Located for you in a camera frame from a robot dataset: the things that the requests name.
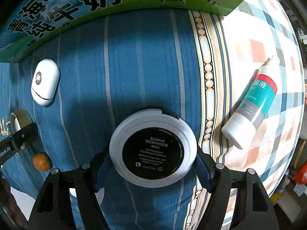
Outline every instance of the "orange ball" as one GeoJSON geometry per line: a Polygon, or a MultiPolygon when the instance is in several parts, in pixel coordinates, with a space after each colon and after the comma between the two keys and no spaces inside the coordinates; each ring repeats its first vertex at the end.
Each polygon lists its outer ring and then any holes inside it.
{"type": "Polygon", "coordinates": [[[34,167],[39,171],[47,171],[51,168],[51,160],[45,153],[38,153],[33,157],[34,167]]]}

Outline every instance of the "red stripe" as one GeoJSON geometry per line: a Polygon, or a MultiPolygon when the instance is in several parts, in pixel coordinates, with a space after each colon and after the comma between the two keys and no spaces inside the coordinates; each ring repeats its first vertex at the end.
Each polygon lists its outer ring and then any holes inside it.
{"type": "Polygon", "coordinates": [[[264,82],[268,83],[269,86],[273,89],[274,93],[276,94],[277,86],[276,86],[275,82],[269,76],[266,76],[264,74],[258,74],[256,76],[255,80],[256,79],[260,79],[260,80],[263,80],[264,82]]]}

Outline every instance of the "human hand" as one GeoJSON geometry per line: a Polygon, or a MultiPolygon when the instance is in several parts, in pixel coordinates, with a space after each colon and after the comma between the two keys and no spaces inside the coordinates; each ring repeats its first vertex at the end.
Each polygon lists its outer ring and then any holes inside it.
{"type": "Polygon", "coordinates": [[[28,221],[11,193],[11,186],[3,178],[0,178],[0,203],[10,210],[10,217],[15,220],[18,225],[27,228],[28,221]]]}

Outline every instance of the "checkered tablecloth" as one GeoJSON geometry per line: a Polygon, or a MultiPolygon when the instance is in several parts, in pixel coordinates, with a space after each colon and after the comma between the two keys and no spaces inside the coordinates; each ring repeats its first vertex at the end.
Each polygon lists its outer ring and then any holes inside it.
{"type": "MultiPolygon", "coordinates": [[[[47,153],[62,171],[75,169],[101,152],[131,113],[154,106],[180,115],[216,162],[234,170],[255,169],[271,195],[292,157],[302,121],[301,56],[276,0],[245,0],[226,17],[176,9],[109,15],[46,42],[18,65],[1,64],[0,73],[1,137],[10,134],[10,113],[21,108],[40,135],[1,171],[11,186],[33,198],[49,173],[34,168],[34,153],[47,153]],[[220,129],[272,55],[281,60],[277,95],[251,147],[239,150],[220,129]],[[35,67],[45,58],[61,72],[47,107],[36,104],[30,92],[35,67]]],[[[194,170],[170,186],[149,189],[128,183],[112,169],[104,189],[101,209],[116,230],[195,230],[210,198],[194,170]]],[[[76,198],[71,201],[82,228],[76,198]]]]}

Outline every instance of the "metal screw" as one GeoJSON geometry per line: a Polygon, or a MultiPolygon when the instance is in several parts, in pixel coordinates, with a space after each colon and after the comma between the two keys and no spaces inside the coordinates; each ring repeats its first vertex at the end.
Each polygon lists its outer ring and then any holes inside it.
{"type": "Polygon", "coordinates": [[[217,167],[219,170],[222,170],[225,166],[222,163],[217,163],[215,167],[217,167]]]}
{"type": "Polygon", "coordinates": [[[59,172],[59,170],[57,168],[51,170],[51,174],[55,175],[59,172]]]}
{"type": "Polygon", "coordinates": [[[91,165],[89,163],[82,164],[82,169],[87,170],[91,165]]]}
{"type": "Polygon", "coordinates": [[[250,173],[251,175],[254,175],[256,173],[256,171],[253,170],[253,169],[248,169],[248,173],[250,173]]]}

